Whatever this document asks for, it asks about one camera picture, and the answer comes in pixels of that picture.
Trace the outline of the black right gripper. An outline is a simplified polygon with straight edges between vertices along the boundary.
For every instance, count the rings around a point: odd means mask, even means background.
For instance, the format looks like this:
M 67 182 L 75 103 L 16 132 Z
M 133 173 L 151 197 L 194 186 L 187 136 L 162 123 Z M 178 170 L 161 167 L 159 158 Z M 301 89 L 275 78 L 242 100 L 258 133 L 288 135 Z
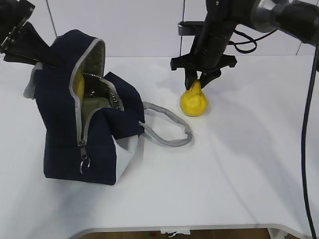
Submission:
M 206 1 L 207 15 L 202 29 L 196 31 L 194 46 L 188 54 L 173 58 L 170 63 L 172 70 L 185 69 L 187 90 L 198 79 L 197 71 L 202 72 L 202 89 L 221 76 L 221 70 L 210 71 L 217 67 L 236 26 L 251 23 L 253 5 L 253 0 Z

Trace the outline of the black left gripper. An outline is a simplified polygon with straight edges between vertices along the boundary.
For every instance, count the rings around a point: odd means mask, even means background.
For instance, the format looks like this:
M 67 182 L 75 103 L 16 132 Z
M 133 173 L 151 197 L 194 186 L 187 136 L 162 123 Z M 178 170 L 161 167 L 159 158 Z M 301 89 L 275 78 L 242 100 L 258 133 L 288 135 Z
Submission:
M 34 9 L 27 0 L 0 1 L 0 53 L 5 62 L 58 67 L 60 57 L 27 22 Z

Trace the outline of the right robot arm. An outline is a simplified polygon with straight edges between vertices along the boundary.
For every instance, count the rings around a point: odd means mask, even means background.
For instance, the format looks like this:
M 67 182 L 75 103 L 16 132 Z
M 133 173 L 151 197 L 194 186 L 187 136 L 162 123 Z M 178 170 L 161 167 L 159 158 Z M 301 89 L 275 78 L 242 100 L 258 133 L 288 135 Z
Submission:
M 221 76 L 224 67 L 235 67 L 235 56 L 224 52 L 238 25 L 262 33 L 282 31 L 302 43 L 316 45 L 319 8 L 294 0 L 208 0 L 204 21 L 181 21 L 180 36 L 194 36 L 188 54 L 171 59 L 171 69 L 184 69 L 185 87 L 196 79 L 205 87 Z

